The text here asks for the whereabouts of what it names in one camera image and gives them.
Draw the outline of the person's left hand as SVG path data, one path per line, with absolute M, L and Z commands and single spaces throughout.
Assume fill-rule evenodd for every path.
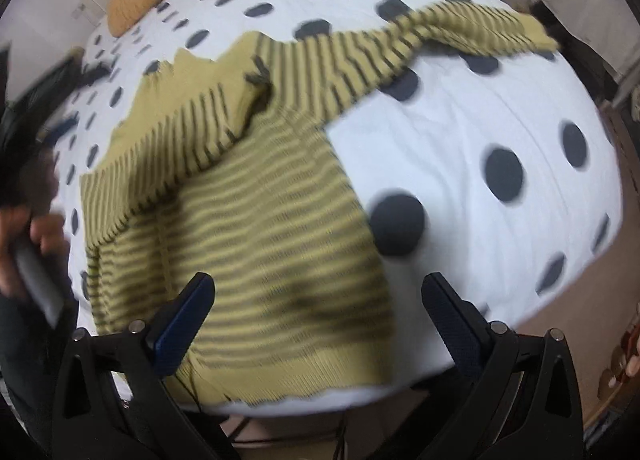
M 30 296 L 10 252 L 13 241 L 28 232 L 32 244 L 42 256 L 52 259 L 58 272 L 67 271 L 70 255 L 70 243 L 64 233 L 65 218 L 61 213 L 50 211 L 60 184 L 51 149 L 38 155 L 35 177 L 27 181 L 36 187 L 38 200 L 46 205 L 46 212 L 36 216 L 24 205 L 1 208 L 1 295 L 23 303 L 28 303 Z

